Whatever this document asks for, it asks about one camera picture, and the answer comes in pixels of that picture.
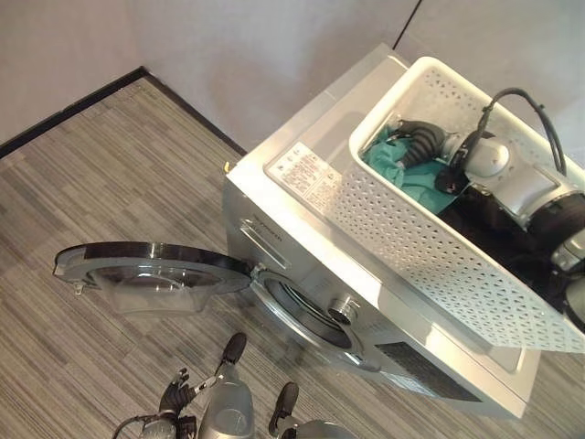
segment wall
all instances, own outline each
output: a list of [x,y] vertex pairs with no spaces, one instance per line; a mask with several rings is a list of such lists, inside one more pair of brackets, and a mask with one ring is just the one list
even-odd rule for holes
[[0,0],[0,144],[141,65],[119,0]]
[[415,0],[128,0],[145,66],[250,150],[382,40]]
[[[425,0],[398,51],[438,58],[488,94],[526,89],[546,106],[568,155],[585,166],[585,3]],[[520,98],[504,106],[541,132]]]

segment open washer door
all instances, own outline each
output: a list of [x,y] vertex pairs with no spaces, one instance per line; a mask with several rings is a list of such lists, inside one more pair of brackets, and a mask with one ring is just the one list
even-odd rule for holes
[[248,265],[207,250],[160,242],[95,242],[57,254],[53,274],[76,292],[97,288],[117,312],[163,316],[201,311],[213,294],[250,285]]

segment white laundry basket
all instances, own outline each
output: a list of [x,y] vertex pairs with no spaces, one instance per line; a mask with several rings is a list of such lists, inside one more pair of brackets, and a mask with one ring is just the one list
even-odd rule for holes
[[[352,133],[353,163],[327,217],[492,345],[584,352],[585,337],[566,317],[360,158],[389,119],[468,134],[489,101],[437,59],[417,60]],[[488,130],[552,164],[548,142],[499,104]],[[582,171],[568,162],[569,176],[585,187]]]

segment front-loading washing machine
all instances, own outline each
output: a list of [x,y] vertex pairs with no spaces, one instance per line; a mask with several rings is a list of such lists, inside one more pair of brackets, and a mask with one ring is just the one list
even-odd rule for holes
[[[152,242],[60,252],[54,274],[109,292],[122,312],[201,310],[243,294],[323,362],[481,414],[520,417],[539,351],[486,343],[315,213],[295,190],[319,158],[346,166],[347,138],[406,67],[381,46],[316,96],[227,174],[229,255]],[[301,156],[306,173],[280,173]]]

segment washing machine door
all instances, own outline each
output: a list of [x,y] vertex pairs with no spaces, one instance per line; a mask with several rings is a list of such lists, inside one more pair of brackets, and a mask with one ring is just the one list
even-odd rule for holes
[[256,266],[251,272],[250,290],[260,299],[280,324],[303,344],[317,348],[329,359],[364,372],[377,373],[380,363],[366,352],[366,347],[352,327],[352,316],[323,307],[314,294],[287,277]]
[[181,316],[201,311],[213,294],[250,284],[248,265],[207,250],[161,242],[94,242],[57,254],[53,274],[104,291],[123,314]]

